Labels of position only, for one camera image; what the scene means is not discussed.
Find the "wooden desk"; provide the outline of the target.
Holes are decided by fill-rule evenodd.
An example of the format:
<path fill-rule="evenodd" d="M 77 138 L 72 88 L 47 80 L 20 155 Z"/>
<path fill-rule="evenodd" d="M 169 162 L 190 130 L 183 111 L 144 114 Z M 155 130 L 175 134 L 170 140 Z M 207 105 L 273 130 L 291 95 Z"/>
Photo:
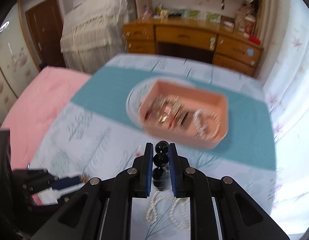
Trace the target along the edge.
<path fill-rule="evenodd" d="M 263 47 L 225 25 L 177 18 L 123 25 L 129 53 L 174 56 L 254 76 Z"/>

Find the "fringed beige cover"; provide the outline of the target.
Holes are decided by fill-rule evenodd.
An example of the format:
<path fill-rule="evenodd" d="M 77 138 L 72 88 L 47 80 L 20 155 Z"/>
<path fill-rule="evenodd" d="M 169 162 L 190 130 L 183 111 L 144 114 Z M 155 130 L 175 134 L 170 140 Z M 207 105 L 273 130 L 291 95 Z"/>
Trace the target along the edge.
<path fill-rule="evenodd" d="M 64 18 L 60 45 L 66 67 L 93 74 L 125 53 L 123 26 L 136 18 L 135 0 L 86 0 Z"/>

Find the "pink jewelry tray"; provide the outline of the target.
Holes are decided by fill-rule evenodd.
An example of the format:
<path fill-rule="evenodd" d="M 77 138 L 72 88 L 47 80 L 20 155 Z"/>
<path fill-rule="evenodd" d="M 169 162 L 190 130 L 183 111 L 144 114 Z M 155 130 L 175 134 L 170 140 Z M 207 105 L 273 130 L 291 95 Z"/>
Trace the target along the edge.
<path fill-rule="evenodd" d="M 139 108 L 148 134 L 211 150 L 228 133 L 228 100 L 221 93 L 157 80 Z"/>

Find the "round clear plate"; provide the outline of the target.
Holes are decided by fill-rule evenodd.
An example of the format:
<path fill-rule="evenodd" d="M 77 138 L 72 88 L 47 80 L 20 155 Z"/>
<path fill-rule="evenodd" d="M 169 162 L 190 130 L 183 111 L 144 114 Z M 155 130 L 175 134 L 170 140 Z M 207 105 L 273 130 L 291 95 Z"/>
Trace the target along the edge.
<path fill-rule="evenodd" d="M 139 108 L 157 80 L 195 88 L 195 85 L 190 81 L 170 76 L 150 77 L 135 85 L 126 99 L 126 113 L 131 122 L 133 122 L 137 128 L 142 129 L 142 124 L 139 118 Z"/>

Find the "white floral curtain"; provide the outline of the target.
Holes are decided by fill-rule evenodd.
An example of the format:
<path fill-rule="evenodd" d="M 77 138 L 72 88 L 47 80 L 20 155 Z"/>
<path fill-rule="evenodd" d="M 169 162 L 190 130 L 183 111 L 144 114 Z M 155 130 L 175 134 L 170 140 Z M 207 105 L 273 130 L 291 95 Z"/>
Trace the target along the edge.
<path fill-rule="evenodd" d="M 291 239 L 309 228 L 309 9 L 266 0 L 259 81 L 272 119 L 276 175 L 272 219 Z"/>

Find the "floral white bedsheet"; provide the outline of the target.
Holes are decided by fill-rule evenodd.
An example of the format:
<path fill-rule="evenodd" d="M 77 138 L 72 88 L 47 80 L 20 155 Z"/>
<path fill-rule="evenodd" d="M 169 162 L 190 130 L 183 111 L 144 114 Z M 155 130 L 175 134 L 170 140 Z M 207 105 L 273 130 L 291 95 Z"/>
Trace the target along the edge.
<path fill-rule="evenodd" d="M 255 79 L 210 64 L 164 56 L 120 54 L 103 67 L 110 66 L 198 81 L 264 102 L 262 89 Z M 31 166 L 46 168 L 58 177 L 83 174 L 88 181 L 94 177 L 107 180 L 132 167 L 134 159 L 144 154 L 148 142 L 153 144 L 151 191 L 147 198 L 132 200 L 129 239 L 191 239 L 190 200 L 176 198 L 172 190 L 169 145 L 174 142 L 146 134 L 135 124 L 133 127 L 120 124 L 70 101 L 47 132 Z M 186 157 L 191 167 L 206 176 L 233 178 L 269 214 L 275 170 L 191 151 L 184 145 L 175 146 L 178 155 Z"/>

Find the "brown wooden door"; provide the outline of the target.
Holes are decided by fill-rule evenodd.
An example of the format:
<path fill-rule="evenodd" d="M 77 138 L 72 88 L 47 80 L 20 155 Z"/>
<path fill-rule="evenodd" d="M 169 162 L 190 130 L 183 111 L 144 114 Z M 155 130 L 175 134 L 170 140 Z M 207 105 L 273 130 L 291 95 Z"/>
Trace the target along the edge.
<path fill-rule="evenodd" d="M 45 0 L 25 12 L 33 44 L 42 64 L 65 68 L 61 53 L 63 21 L 58 0 Z"/>

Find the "teal cloth mat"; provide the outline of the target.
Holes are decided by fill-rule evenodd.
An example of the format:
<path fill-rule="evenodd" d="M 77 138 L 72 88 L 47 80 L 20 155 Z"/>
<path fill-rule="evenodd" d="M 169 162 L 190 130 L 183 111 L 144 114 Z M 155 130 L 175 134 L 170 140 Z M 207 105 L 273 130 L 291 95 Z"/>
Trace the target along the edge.
<path fill-rule="evenodd" d="M 137 95 L 138 128 L 191 151 L 265 170 L 276 169 L 272 124 L 264 102 L 231 90 L 192 81 L 178 83 L 149 71 L 103 67 L 71 102 L 133 127 L 126 105 L 137 85 L 153 79 Z"/>

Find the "pink blanket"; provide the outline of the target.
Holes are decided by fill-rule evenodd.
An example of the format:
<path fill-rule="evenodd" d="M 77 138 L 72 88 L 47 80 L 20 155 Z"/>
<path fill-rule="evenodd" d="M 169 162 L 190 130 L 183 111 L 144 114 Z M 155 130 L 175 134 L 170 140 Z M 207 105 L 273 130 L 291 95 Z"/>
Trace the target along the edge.
<path fill-rule="evenodd" d="M 11 166 L 26 168 L 63 107 L 91 75 L 46 67 L 26 87 L 0 129 L 10 131 Z"/>

